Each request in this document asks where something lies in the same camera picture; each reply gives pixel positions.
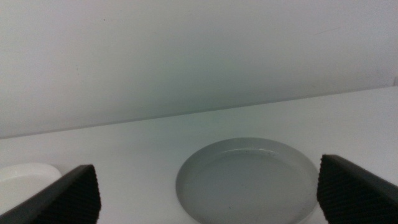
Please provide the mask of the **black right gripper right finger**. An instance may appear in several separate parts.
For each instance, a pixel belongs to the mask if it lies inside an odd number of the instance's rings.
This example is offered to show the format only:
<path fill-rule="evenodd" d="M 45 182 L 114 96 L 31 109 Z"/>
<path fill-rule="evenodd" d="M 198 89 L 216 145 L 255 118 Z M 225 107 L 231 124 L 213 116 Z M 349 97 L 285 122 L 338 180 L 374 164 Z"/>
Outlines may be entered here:
<path fill-rule="evenodd" d="M 317 200 L 328 223 L 397 224 L 397 186 L 337 155 L 322 155 Z"/>

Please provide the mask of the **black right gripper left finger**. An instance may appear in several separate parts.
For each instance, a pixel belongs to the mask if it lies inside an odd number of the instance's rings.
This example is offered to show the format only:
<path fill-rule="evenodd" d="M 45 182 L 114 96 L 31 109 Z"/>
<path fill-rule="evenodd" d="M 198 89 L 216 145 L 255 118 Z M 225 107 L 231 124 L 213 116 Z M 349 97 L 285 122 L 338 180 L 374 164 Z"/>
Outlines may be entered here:
<path fill-rule="evenodd" d="M 1 224 L 96 224 L 101 197 L 95 167 L 80 165 L 1 215 Z"/>

